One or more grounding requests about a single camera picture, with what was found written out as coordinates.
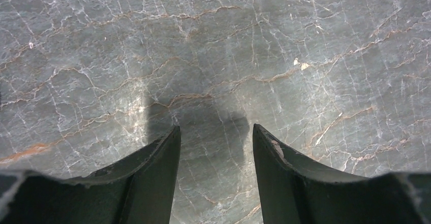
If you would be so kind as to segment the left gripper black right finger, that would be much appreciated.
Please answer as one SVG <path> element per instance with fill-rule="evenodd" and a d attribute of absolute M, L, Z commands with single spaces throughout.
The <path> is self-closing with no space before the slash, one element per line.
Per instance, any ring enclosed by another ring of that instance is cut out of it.
<path fill-rule="evenodd" d="M 430 173 L 346 173 L 259 124 L 253 127 L 253 155 L 265 223 L 430 223 Z"/>

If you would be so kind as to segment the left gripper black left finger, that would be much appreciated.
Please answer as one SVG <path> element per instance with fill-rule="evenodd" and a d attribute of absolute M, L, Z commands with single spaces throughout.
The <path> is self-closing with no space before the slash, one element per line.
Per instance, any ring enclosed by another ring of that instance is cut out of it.
<path fill-rule="evenodd" d="M 1 171 L 1 223 L 169 223 L 181 132 L 86 177 Z"/>

